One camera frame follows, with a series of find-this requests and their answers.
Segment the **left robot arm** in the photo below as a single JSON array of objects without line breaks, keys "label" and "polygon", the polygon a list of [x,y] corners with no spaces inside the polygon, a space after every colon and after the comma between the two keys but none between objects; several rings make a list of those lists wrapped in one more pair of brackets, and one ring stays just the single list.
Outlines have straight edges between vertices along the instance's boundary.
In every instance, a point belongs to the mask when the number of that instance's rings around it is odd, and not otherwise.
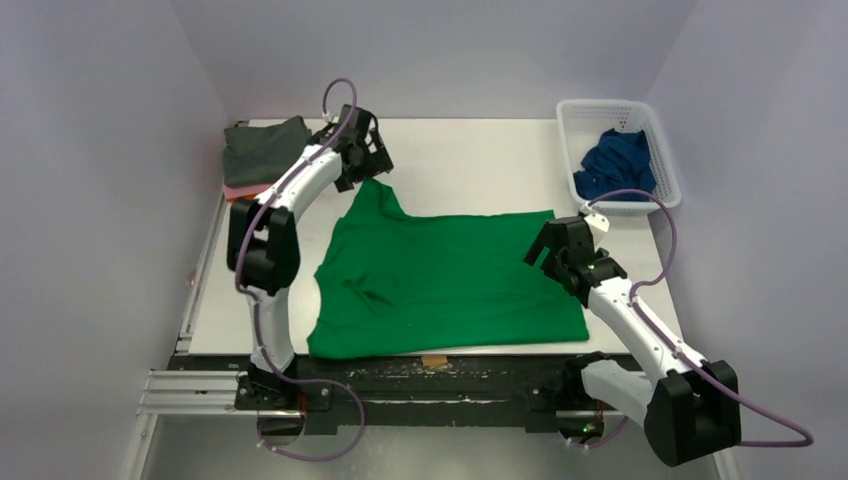
[{"label": "left robot arm", "polygon": [[346,104],[339,118],[325,122],[275,183],[230,208],[227,265],[248,301],[253,333],[239,393],[275,409],[298,395],[298,382],[284,373],[296,356],[288,297],[301,265],[298,221],[329,185],[345,192],[393,168],[375,114]]}]

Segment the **green t-shirt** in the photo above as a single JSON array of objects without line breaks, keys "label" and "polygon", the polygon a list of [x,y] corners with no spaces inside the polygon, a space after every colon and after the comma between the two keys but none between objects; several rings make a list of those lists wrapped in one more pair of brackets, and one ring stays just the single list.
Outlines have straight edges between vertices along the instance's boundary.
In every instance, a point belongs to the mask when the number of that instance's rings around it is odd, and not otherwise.
[{"label": "green t-shirt", "polygon": [[524,262],[551,211],[420,217],[365,182],[315,280],[309,353],[334,360],[474,346],[584,342],[584,310]]}]

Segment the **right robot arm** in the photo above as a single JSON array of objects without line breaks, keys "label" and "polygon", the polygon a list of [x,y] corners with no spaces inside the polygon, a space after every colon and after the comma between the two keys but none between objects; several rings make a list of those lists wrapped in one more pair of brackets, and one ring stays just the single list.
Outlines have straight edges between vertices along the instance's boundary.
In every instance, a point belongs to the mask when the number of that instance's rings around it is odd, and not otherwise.
[{"label": "right robot arm", "polygon": [[579,356],[562,374],[564,399],[615,408],[642,428],[667,466],[739,445],[736,372],[690,348],[639,299],[626,271],[596,245],[609,227],[598,213],[550,220],[524,257],[601,319],[641,369],[628,371],[601,352]]}]

